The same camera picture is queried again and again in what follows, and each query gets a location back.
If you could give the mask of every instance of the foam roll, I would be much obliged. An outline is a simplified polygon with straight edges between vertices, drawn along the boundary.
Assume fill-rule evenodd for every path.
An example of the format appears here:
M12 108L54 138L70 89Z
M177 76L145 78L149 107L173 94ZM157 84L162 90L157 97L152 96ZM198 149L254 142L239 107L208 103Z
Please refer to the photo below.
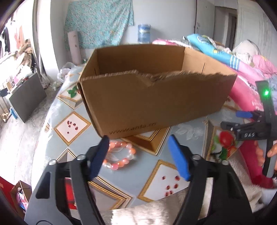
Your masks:
M72 62L75 65L81 65L82 58L80 53L80 47L79 47L79 39L78 39L78 32L77 31L70 31L67 33L68 35L68 43L70 48L70 53L72 57Z

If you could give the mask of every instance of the tiled floor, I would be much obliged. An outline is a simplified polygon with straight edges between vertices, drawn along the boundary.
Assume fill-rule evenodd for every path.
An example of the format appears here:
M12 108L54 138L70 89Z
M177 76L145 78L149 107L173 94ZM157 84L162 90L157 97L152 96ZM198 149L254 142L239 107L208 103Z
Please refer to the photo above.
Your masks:
M0 129L0 176L15 184L19 180L31 184L32 162L40 130L57 91L46 90L47 97L23 123L12 116Z

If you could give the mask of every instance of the clear plastic bag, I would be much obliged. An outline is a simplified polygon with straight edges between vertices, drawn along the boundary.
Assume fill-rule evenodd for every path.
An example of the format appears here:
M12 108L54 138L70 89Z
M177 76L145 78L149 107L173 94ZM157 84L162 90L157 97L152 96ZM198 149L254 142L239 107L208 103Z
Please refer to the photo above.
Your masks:
M76 66L75 64L71 62L67 62L61 69L60 72L57 75L58 81L64 83L65 76L71 72L72 69L74 69Z

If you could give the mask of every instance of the white door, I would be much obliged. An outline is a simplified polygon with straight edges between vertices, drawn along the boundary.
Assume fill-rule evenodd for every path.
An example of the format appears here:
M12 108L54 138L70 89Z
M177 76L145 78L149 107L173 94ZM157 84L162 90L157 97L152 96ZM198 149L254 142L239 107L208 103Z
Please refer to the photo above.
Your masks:
M207 0L197 0L197 14L194 32L213 38L215 7Z
M277 66L277 31L258 3L238 0L235 46L247 39L254 42L261 54Z

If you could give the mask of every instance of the small cardboard box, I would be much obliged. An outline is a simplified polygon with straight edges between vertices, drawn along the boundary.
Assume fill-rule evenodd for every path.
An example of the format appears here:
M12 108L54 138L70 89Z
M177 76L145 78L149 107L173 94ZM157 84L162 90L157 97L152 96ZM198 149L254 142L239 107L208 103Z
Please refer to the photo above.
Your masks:
M78 87L98 134L114 139L219 111L236 77L190 48L121 45L94 50Z
M11 189L11 196L12 196L12 201L14 203L14 206L16 208L16 211L18 213L18 215L24 219L25 217L25 213L23 212L23 209L19 206L17 200L16 200L16 196L18 195L18 188L21 188L23 190L23 194L25 196L25 198L27 199L27 201L29 202L30 197L32 195L32 187L26 183L24 183L23 181L19 181L16 185L14 185L14 187Z

